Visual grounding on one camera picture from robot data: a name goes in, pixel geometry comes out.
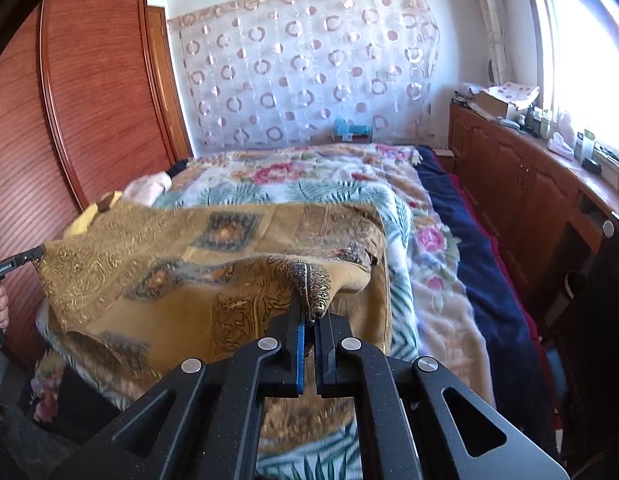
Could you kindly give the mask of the person's left hand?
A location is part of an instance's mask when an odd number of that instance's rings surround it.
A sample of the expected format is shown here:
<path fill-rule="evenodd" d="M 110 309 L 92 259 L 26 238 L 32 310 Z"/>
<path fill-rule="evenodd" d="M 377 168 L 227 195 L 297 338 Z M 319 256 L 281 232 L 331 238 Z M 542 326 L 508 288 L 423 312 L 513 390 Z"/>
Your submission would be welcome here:
<path fill-rule="evenodd" d="M 0 285 L 0 329 L 6 330 L 9 326 L 9 297 L 6 288 Z"/>

